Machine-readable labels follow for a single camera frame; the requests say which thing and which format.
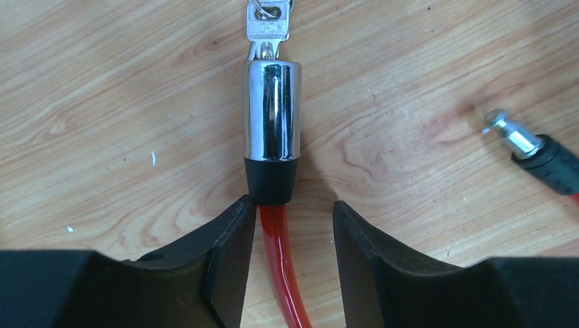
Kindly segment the red cable lock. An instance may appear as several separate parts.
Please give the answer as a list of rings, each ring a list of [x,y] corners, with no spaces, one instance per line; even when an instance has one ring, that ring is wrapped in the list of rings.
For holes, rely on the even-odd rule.
[[[296,283],[287,232],[300,155],[301,67],[252,60],[244,71],[244,164],[251,199],[259,206],[273,286],[289,327],[310,321]]]

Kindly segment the silver key with ring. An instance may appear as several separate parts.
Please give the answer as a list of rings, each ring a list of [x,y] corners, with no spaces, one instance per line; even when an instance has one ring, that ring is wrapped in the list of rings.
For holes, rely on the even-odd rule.
[[[276,60],[279,46],[289,39],[294,1],[248,1],[246,36],[248,60]]]

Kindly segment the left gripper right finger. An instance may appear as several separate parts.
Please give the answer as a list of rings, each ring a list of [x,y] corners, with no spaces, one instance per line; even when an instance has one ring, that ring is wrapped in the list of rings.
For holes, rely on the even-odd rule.
[[[348,327],[577,327],[578,259],[493,257],[458,267],[333,206]]]

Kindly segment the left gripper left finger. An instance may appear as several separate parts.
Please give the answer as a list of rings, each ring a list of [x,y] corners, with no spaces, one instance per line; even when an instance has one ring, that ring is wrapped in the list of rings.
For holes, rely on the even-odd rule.
[[[2,327],[239,327],[256,210],[243,196],[137,260],[3,250]]]

